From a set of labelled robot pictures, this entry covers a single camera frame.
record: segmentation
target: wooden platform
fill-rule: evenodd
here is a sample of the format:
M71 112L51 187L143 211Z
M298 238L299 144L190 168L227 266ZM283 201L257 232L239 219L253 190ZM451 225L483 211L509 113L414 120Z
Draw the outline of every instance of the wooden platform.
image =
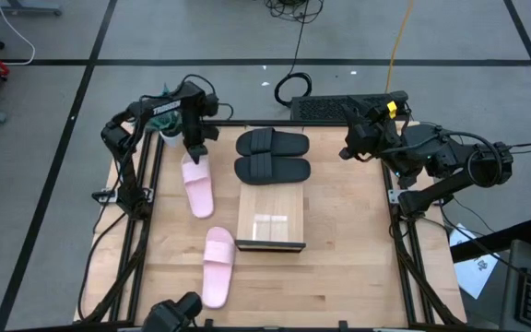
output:
M237 230L241 182L233 162L239 158L235 141L244 127L221 128L218 142L207 141L215 197L210 219L196 219L183 189L180 160L183 148L165 148L157 201L147 250L144 278L136 315L141 324L150 307L166 299L177 301L187 291L202 292L202 256L207 230L214 226ZM237 252L230 294L221 310L205 309L199 317L215 326L407 326L395 246L388 234L381 163L344 161L337 156L345 146L346 128L306 127L311 150L304 156L312 175L304 183L304 241L300 254ZM156 138L148 158L148 183ZM115 172L111 171L109 185ZM418 186L431 184L425 172ZM121 213L109 207L97 233ZM439 210L428 218L442 222ZM124 221L112 230L93 256L84 295L90 313L111 286L118 267ZM443 229L418 222L418 234L428 281L460 319L464 307L452 257ZM121 317L125 317L130 285L124 290ZM423 321L417 305L418 321Z

